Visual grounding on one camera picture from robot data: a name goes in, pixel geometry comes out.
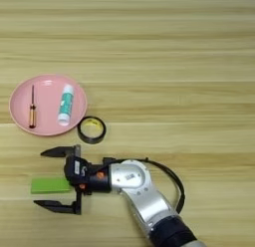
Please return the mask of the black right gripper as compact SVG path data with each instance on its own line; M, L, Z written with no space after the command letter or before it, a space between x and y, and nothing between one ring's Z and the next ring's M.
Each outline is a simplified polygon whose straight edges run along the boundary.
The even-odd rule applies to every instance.
M42 156L66 157L80 156L81 146L56 146L41 152ZM70 205L64 205L56 200L35 200L34 203L55 213L82 214L82 193L91 195L93 192L109 193L112 190L110 182L110 168L103 164L83 164L78 180L76 200Z

